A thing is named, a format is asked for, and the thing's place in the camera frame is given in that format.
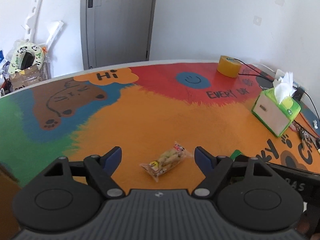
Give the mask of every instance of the white tissue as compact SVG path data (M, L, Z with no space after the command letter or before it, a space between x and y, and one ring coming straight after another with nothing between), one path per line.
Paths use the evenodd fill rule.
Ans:
M293 88L293 73L286 72L283 77L274 80L273 87L275 88L275 97L278 104L281 104L286 97L292 97L296 91Z

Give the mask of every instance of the wrapped snack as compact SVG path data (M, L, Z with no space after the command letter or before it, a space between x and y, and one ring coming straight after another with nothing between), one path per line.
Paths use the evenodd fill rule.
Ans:
M140 166L158 182L158 177L161 174L171 170L186 157L191 157L191 154L181 145L175 143L173 148L162 153L155 161L149 164L141 163Z

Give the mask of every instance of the red painted area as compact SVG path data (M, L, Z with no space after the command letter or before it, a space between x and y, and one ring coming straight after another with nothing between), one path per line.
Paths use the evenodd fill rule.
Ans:
M256 81L255 76L239 75L237 78L229 78L219 73L217 66L217 63L177 63L134 67L131 70L139 77L139 80L135 84L142 86L148 91L178 100L185 100L188 103L197 102L223 105L225 103L243 102L249 98L256 98L261 92L262 89ZM246 74L258 75L258 73L247 66L243 66L240 73L243 71ZM211 86L205 89L187 87L176 80L177 74L181 72L198 73L207 78ZM225 92L230 90L235 97L231 93L230 97L227 97L228 93ZM219 95L219 92L222 95L220 98L216 96L216 94Z

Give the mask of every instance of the blue circle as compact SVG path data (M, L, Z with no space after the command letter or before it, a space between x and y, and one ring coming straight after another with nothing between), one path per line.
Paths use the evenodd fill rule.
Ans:
M190 88L204 89L211 86L209 80L194 72L181 72L176 76L177 81Z

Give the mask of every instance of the table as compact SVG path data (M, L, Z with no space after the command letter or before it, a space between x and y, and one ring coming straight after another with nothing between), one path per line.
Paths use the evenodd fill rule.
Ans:
M302 150L298 134L289 128L281 138L274 137L251 113L261 90L272 87L270 82L256 76L228 78L217 72L217 63L172 63L99 68L1 98L1 163L24 186L61 155L77 161L120 146L122 162L113 179L126 192L191 191L204 178L193 158L162 175L158 183L139 166L177 141L190 152L197 146L215 156L240 150L320 173L320 156L312 144ZM257 74L247 66L240 71ZM302 104L296 120L315 134L313 119Z

